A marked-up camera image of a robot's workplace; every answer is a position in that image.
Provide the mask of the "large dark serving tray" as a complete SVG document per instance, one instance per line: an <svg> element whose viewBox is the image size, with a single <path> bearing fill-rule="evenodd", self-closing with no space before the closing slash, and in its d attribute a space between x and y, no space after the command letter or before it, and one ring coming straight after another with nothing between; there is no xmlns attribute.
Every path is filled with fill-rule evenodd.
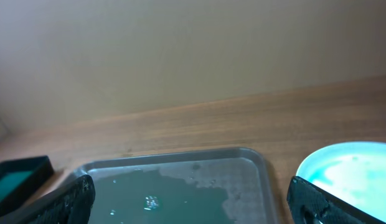
<svg viewBox="0 0 386 224"><path fill-rule="evenodd" d="M277 224L266 161L243 147L84 164L96 196L90 223Z"/></svg>

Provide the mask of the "white plate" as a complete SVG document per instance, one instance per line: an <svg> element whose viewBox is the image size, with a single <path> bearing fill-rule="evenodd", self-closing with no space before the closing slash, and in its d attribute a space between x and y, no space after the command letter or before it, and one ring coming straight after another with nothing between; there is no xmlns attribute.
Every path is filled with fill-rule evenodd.
<svg viewBox="0 0 386 224"><path fill-rule="evenodd" d="M386 143L354 141L323 147L296 175L386 223Z"/></svg>

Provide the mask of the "small dark green water tray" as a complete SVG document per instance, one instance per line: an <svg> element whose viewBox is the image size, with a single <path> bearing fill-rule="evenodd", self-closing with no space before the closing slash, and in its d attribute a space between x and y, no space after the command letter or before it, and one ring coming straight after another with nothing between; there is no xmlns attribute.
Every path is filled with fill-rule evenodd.
<svg viewBox="0 0 386 224"><path fill-rule="evenodd" d="M21 207L53 175L48 156L0 162L0 217Z"/></svg>

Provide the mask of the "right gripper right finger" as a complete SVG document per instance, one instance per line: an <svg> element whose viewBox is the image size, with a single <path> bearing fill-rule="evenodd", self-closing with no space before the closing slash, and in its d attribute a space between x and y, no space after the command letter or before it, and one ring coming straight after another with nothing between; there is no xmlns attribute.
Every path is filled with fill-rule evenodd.
<svg viewBox="0 0 386 224"><path fill-rule="evenodd" d="M298 176L286 200L295 224L386 224Z"/></svg>

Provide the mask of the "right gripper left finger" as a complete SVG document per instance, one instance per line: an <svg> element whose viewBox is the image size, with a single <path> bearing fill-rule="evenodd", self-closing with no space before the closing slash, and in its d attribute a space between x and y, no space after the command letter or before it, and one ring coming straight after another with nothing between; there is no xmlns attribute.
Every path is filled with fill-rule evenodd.
<svg viewBox="0 0 386 224"><path fill-rule="evenodd" d="M94 201L93 179L83 175L0 217L0 224L87 224Z"/></svg>

